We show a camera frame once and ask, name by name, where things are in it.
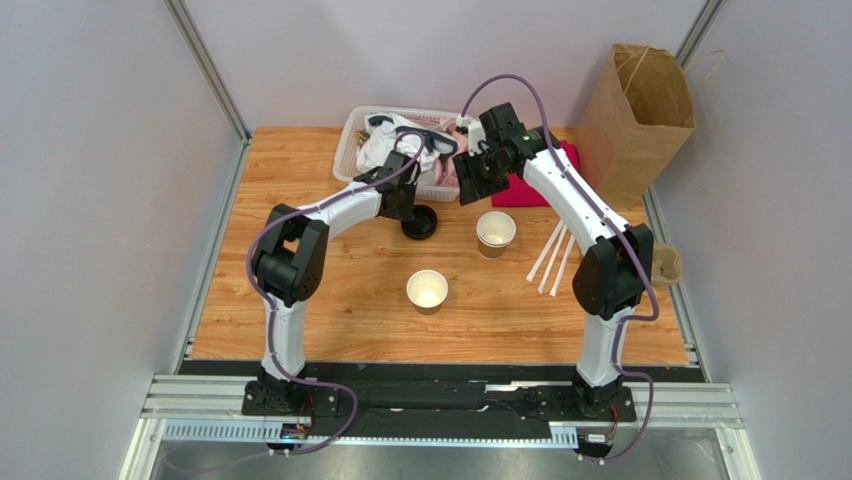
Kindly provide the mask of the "paper coffee cup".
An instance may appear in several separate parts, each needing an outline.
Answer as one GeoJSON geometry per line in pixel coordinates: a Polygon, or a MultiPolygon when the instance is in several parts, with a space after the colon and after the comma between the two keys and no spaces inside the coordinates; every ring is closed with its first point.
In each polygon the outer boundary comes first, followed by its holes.
{"type": "Polygon", "coordinates": [[[476,224],[476,235],[480,254],[495,260],[503,255],[517,232],[515,221],[504,212],[491,211],[483,214],[476,224]]]}
{"type": "Polygon", "coordinates": [[[406,295],[414,309],[422,315],[437,313],[449,293],[447,279],[434,270],[420,270],[410,276],[406,295]]]}

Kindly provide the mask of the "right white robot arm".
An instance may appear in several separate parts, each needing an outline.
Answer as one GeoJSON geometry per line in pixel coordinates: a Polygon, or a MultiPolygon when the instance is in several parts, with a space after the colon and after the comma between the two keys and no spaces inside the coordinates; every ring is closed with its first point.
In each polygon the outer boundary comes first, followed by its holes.
{"type": "Polygon", "coordinates": [[[509,103],[478,118],[460,115],[468,151],[455,157],[459,201],[467,205],[505,191],[516,175],[557,213],[580,248],[572,289],[586,313],[583,346],[572,379],[573,406],[593,418],[609,411],[623,382],[626,324],[649,286],[654,237],[607,207],[573,167],[556,137],[527,128],[509,103]]]}

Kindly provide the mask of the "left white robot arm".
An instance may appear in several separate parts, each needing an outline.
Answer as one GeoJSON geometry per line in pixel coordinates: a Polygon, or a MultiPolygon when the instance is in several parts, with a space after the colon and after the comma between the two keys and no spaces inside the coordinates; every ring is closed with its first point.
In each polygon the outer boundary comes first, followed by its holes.
{"type": "Polygon", "coordinates": [[[418,157],[391,152],[385,163],[339,192],[301,207],[279,204],[249,246],[247,276],[266,313],[265,350],[258,378],[247,386],[250,407],[294,413],[315,390],[351,390],[303,377],[306,311],[323,278],[329,243],[357,224],[413,218],[418,157]]]}

